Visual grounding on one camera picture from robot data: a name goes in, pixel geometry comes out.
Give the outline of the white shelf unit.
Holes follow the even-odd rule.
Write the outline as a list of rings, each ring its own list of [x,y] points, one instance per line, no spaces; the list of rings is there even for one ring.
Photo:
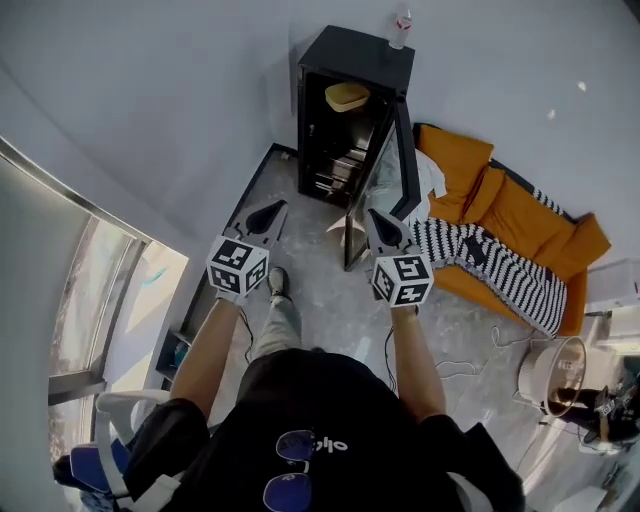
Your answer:
[[[591,270],[585,312],[596,318],[596,346],[622,356],[640,356],[640,259]]]

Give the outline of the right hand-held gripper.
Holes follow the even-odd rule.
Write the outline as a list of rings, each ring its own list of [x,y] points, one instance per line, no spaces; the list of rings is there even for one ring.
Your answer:
[[[390,308],[423,304],[434,285],[434,273],[409,227],[387,212],[369,208],[367,236],[372,258],[367,278],[375,299]]]

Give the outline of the black rectangular object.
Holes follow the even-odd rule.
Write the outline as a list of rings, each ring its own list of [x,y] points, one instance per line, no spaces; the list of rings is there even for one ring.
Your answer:
[[[467,250],[466,261],[475,267],[481,267],[486,262],[482,244],[475,236],[468,236],[464,239],[464,245]]]

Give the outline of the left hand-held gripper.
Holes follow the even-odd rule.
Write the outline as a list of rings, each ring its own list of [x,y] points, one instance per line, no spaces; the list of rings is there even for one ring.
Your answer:
[[[279,239],[287,214],[283,199],[244,208],[234,227],[226,228],[213,243],[207,260],[210,284],[236,296],[247,296],[258,287],[267,275],[270,248]]]

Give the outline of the black glass cabinet door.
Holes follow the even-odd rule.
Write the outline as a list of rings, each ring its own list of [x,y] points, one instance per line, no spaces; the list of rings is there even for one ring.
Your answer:
[[[366,251],[364,215],[376,208],[404,221],[421,203],[412,125],[406,99],[390,102],[381,134],[367,152],[364,177],[347,209],[344,231],[344,269],[356,267]]]

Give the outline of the blue chair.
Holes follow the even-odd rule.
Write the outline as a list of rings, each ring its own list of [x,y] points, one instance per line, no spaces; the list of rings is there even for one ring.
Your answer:
[[[111,452],[118,471],[122,474],[129,463],[130,451],[119,439],[114,439],[111,442]],[[111,491],[96,442],[81,444],[72,448],[70,465],[73,477],[90,489],[102,493]]]

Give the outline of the person's left forearm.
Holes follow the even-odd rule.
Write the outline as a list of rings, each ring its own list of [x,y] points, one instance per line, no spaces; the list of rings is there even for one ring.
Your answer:
[[[210,416],[239,316],[238,305],[216,301],[176,372],[171,399],[188,400]]]

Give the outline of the eyeglasses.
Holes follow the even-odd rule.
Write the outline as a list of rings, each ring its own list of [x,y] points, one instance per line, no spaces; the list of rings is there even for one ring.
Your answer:
[[[271,512],[307,512],[312,501],[309,463],[315,451],[315,435],[310,430],[282,434],[276,454],[287,463],[302,463],[303,469],[271,478],[263,491],[263,504]]]

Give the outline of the person's black t-shirt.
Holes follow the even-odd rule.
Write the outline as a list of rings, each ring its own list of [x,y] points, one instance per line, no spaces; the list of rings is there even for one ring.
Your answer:
[[[365,365],[301,349],[254,361],[215,432],[188,400],[157,407],[124,482],[139,498],[161,475],[179,476],[162,512],[269,512],[267,482],[304,467],[276,454],[295,430],[315,435],[307,512],[464,512],[464,484],[495,512],[525,510],[521,480],[484,427],[465,431],[445,415],[418,423]]]

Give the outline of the orange wide cushion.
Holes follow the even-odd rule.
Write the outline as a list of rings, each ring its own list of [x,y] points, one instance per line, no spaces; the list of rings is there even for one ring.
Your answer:
[[[543,266],[553,263],[575,230],[510,177],[504,178],[480,225],[518,255]]]

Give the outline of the clear plastic water bottle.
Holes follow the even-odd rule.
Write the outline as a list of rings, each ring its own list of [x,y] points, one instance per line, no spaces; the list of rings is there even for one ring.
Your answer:
[[[394,50],[401,50],[406,46],[413,24],[411,8],[407,2],[397,5],[388,32],[388,44]]]

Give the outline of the person's right forearm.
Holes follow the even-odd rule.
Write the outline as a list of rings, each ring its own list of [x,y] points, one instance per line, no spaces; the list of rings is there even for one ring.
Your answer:
[[[444,388],[415,310],[392,308],[391,319],[399,399],[418,423],[444,415]]]

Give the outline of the window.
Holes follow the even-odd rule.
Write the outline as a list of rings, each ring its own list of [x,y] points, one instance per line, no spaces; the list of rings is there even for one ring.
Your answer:
[[[92,440],[102,391],[144,388],[153,352],[187,266],[182,254],[91,218],[70,266],[49,363],[53,459]]]

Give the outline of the orange small cushion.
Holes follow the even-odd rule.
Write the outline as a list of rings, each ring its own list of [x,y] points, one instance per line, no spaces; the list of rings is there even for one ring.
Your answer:
[[[477,224],[494,202],[505,179],[502,169],[486,166],[468,195],[461,224]]]

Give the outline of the black mini fridge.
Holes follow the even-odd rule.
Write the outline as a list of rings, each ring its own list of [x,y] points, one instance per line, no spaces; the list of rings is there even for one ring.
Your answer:
[[[394,50],[380,37],[351,29],[329,25],[320,32],[297,66],[300,193],[342,208],[346,217],[391,100],[406,99],[414,55],[409,47]],[[366,87],[368,102],[333,111],[325,89],[342,82]]]

